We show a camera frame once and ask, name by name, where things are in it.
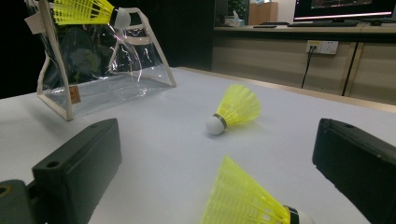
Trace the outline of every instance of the computer monitor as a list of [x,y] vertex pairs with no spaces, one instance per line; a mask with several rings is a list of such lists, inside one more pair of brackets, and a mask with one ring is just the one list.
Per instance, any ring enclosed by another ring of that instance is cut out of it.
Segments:
[[293,21],[391,18],[396,0],[296,0]]

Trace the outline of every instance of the white table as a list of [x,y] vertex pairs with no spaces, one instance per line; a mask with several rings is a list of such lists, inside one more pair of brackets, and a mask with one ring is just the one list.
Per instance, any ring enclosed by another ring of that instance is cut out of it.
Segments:
[[[30,183],[31,168],[53,150],[88,125],[117,118],[123,162],[92,224],[199,223],[224,155],[318,224],[369,223],[312,163],[318,122],[347,122],[395,146],[396,106],[172,71],[176,88],[69,122],[35,93],[1,100],[0,181]],[[205,121],[235,82],[257,93],[262,113],[248,125],[210,136]]]

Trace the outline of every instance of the white shuttlecock tip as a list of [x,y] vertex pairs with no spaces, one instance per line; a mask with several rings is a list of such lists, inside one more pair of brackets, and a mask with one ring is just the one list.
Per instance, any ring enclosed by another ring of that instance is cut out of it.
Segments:
[[290,211],[290,224],[315,224],[315,221],[301,210],[286,206]]
[[227,123],[220,115],[215,114],[206,121],[206,129],[210,134],[218,135],[224,132]]
[[114,28],[124,30],[131,25],[131,16],[124,8],[114,8],[114,12],[117,14],[114,21]]

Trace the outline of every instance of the yellow shuttlecock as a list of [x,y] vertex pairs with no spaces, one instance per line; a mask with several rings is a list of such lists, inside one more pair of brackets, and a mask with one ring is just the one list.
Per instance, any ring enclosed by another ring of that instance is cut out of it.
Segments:
[[122,7],[113,7],[106,0],[55,0],[53,18],[58,25],[108,24],[125,29],[131,16]]
[[284,206],[225,156],[200,224],[315,224],[305,213]]
[[206,122],[206,129],[220,134],[230,125],[257,118],[260,112],[256,94],[244,85],[233,84],[224,93],[217,113]]

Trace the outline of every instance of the transparent bag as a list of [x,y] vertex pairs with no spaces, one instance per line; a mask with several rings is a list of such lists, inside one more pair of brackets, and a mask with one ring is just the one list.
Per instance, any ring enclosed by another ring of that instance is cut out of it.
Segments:
[[118,30],[110,24],[57,25],[52,3],[25,3],[31,15],[25,20],[46,53],[37,96],[65,120],[176,86],[139,8],[125,8],[131,24]]

